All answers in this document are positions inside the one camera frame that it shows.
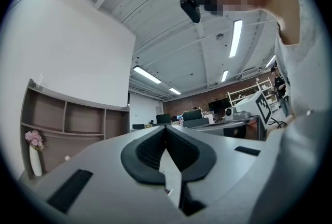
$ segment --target white wall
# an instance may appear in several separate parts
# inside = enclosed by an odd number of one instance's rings
[[[158,113],[156,107],[161,107],[161,112]],[[160,101],[130,93],[130,129],[133,124],[148,124],[150,120],[157,123],[159,114],[163,114]]]
[[[28,80],[97,103],[126,106],[135,35],[88,0],[14,0],[1,31],[1,146],[23,172],[19,128]]]

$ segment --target ceiling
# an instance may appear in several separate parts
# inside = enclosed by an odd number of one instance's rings
[[[274,53],[276,21],[262,11],[216,17],[201,8],[201,22],[194,24],[179,0],[92,1],[137,36],[132,68],[140,65],[162,81],[156,84],[131,69],[129,90],[161,101],[225,86],[248,69],[263,73]],[[241,38],[236,56],[229,58],[233,20],[238,19],[243,20]],[[224,70],[229,72],[221,84]]]

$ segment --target computer monitor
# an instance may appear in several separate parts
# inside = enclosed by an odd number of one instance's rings
[[[133,130],[141,130],[145,128],[145,124],[133,124]]]
[[[184,121],[196,120],[201,118],[202,118],[201,110],[186,111],[185,113],[183,113]]]
[[[209,103],[210,111],[214,111],[215,114],[225,110],[228,107],[231,107],[231,105],[227,98]]]
[[[160,114],[156,116],[157,123],[170,123],[171,116],[170,114]]]

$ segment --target wooden shelf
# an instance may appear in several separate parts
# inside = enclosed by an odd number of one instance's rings
[[[229,95],[233,95],[233,94],[236,94],[236,93],[240,93],[240,92],[242,92],[242,91],[249,90],[249,89],[253,89],[253,88],[257,88],[257,84],[256,84],[256,85],[253,85],[253,86],[250,86],[250,87],[247,87],[247,88],[245,88],[245,89],[238,90],[238,91],[236,91],[236,92],[231,92],[231,93],[229,93]]]
[[[22,158],[27,177],[40,180],[33,174],[25,133],[37,130],[44,148],[39,152],[43,174],[74,157],[90,145],[128,133],[129,108],[80,100],[47,88],[34,88],[30,79],[25,91],[20,125]]]
[[[68,134],[103,134],[104,109],[68,102],[64,131]]]
[[[262,91],[267,91],[268,89],[272,89],[272,87],[270,86],[270,87],[268,87],[266,89],[262,89]]]
[[[237,102],[237,101],[243,100],[243,99],[245,99],[246,97],[251,97],[252,95],[253,95],[253,94],[251,94],[251,95],[247,95],[247,96],[243,96],[243,97],[241,97],[241,98],[239,98],[239,99],[232,100],[232,102]]]
[[[265,80],[265,81],[263,81],[263,82],[259,82],[258,84],[261,85],[261,84],[264,84],[264,83],[269,82],[269,81],[270,81],[270,80],[267,79],[267,80]]]
[[[113,138],[128,133],[129,113],[106,110],[105,139]]]
[[[28,88],[22,110],[22,122],[62,131],[64,108],[65,101]]]
[[[21,123],[23,126],[25,127],[29,127],[38,131],[44,131],[44,132],[49,132],[49,133],[54,133],[54,134],[58,134],[59,136],[52,136],[52,137],[57,137],[57,138],[63,138],[63,139],[86,139],[86,138],[75,138],[75,137],[68,137],[68,136],[81,136],[81,137],[96,137],[96,136],[103,136],[104,134],[96,134],[96,133],[85,133],[85,132],[77,132],[77,133],[67,133],[67,132],[63,132],[61,130],[58,129],[53,129],[53,128],[48,128],[48,127],[44,127],[41,125],[31,125],[31,124],[27,124],[27,123]]]

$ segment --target pink flower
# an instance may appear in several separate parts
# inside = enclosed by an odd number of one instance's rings
[[[28,141],[31,141],[33,139],[33,135],[31,133],[31,131],[28,131],[27,133],[25,133],[25,139]]]
[[[32,139],[31,143],[32,143],[32,145],[37,146],[38,145],[38,140],[37,139]]]
[[[36,131],[36,130],[33,130],[32,132],[32,135],[35,139],[41,139],[42,137],[40,136],[39,132]]]

